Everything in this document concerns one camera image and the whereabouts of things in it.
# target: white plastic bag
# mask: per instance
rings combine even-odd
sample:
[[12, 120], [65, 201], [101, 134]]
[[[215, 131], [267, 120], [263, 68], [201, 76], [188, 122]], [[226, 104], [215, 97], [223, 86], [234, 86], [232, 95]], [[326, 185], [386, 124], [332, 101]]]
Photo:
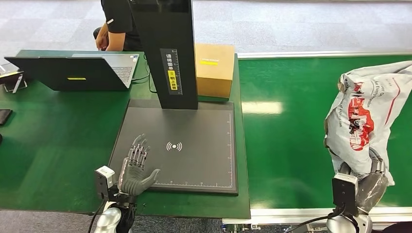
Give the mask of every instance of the white plastic bag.
[[325, 146], [335, 172], [346, 162], [352, 175], [364, 178], [371, 172], [372, 147], [385, 162], [389, 185], [394, 185], [386, 146], [412, 89], [412, 61], [352, 70], [340, 77], [338, 88], [325, 120]]

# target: yellow sticker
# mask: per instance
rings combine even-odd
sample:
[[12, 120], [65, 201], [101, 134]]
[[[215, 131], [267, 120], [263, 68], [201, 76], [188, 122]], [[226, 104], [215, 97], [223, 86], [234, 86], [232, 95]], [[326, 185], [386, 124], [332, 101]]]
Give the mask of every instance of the yellow sticker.
[[86, 80], [86, 78], [67, 78], [68, 80]]
[[176, 82], [176, 73], [174, 70], [168, 70], [169, 82], [170, 82], [170, 90], [176, 91], [177, 90], [177, 82]]
[[15, 75], [15, 74], [17, 74], [17, 73], [18, 73], [18, 72], [12, 72], [12, 73], [8, 73], [8, 74], [3, 74], [3, 75], [0, 75], [0, 78], [12, 76], [12, 75]]
[[213, 65], [213, 66], [217, 66], [217, 65], [218, 65], [217, 62], [206, 62], [206, 61], [200, 61], [200, 64], [203, 64], [203, 65]]

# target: robotic arm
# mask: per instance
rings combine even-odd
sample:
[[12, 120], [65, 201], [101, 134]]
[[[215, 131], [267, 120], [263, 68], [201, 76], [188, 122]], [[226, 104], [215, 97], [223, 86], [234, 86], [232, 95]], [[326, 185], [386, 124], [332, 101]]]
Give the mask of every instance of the robotic arm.
[[160, 171], [155, 169], [149, 177], [143, 177], [150, 149], [144, 147], [146, 142], [144, 134], [133, 141], [129, 154], [123, 160], [117, 184], [114, 184], [115, 172], [110, 168], [103, 166], [95, 170], [98, 193], [108, 203], [108, 208], [97, 221], [95, 233], [131, 233], [137, 196], [156, 181]]
[[372, 159], [371, 173], [364, 179], [351, 176], [351, 168], [343, 163], [332, 180], [333, 203], [344, 212], [329, 218], [326, 226], [329, 233], [370, 233], [372, 221], [369, 211], [380, 201], [388, 186], [385, 164], [378, 153], [369, 149]]

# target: black vertical panel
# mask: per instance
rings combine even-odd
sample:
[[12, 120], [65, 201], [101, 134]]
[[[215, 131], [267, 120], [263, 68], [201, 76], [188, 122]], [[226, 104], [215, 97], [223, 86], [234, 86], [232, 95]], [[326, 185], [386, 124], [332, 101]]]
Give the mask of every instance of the black vertical panel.
[[[129, 4], [162, 108], [197, 109], [191, 0], [129, 0]], [[167, 50], [177, 50], [179, 94], [171, 89], [175, 84], [161, 53]]]

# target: gray pad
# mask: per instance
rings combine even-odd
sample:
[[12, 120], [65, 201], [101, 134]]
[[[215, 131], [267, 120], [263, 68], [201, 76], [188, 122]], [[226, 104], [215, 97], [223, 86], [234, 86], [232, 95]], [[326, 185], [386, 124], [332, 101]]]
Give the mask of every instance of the gray pad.
[[238, 194], [233, 103], [199, 110], [162, 109], [157, 100], [130, 100], [109, 167], [119, 174], [133, 140], [151, 147], [144, 175], [158, 168], [151, 189]]

